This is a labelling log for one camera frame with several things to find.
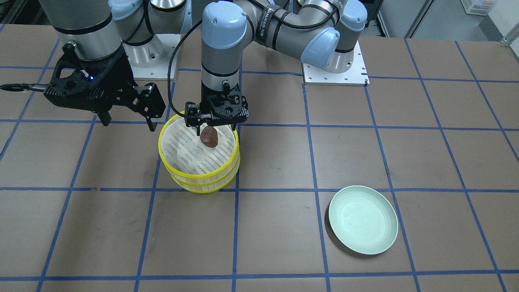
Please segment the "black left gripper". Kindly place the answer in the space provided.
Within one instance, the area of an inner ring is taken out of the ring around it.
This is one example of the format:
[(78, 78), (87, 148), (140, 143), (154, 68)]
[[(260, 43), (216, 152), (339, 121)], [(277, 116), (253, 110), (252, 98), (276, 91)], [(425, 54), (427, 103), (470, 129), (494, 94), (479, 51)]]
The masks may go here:
[(227, 95), (222, 91), (202, 91), (200, 103), (187, 102), (184, 114), (186, 127), (195, 127), (198, 137), (202, 134), (202, 124), (231, 125), (231, 131), (236, 132), (238, 124), (249, 118), (248, 102), (240, 91)]

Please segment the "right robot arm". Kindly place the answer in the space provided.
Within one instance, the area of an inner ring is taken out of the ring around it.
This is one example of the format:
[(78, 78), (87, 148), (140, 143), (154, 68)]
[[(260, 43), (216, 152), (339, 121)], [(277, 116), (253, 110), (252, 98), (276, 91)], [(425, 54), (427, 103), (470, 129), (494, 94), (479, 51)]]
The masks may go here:
[(41, 0), (62, 42), (48, 85), (33, 85), (56, 107), (93, 112), (104, 126), (113, 106), (127, 107), (157, 127), (166, 105), (157, 85), (169, 78), (176, 44), (192, 25), (190, 0)]

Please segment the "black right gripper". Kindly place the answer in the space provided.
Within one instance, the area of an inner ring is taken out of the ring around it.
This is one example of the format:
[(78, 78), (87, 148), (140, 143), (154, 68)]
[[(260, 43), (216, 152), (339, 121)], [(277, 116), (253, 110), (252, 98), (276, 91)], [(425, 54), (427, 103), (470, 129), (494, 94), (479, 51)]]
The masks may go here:
[(43, 93), (57, 107), (90, 111), (103, 126), (112, 121), (114, 106), (127, 107), (145, 118), (148, 129), (156, 131), (166, 105), (155, 83), (139, 86), (123, 46), (100, 60), (80, 60), (72, 44), (62, 47), (53, 76)]

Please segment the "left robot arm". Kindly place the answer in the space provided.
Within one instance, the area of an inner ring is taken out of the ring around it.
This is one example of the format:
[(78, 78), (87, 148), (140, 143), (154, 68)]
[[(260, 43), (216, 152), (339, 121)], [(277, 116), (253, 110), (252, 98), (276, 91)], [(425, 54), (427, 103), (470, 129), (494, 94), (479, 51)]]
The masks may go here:
[(211, 127), (245, 122), (248, 102), (241, 94), (239, 68), (252, 42), (325, 72), (343, 73), (368, 21), (359, 0), (293, 1), (294, 12), (270, 0), (210, 2), (193, 25), (202, 37), (200, 103), (187, 102), (184, 123), (200, 135)]

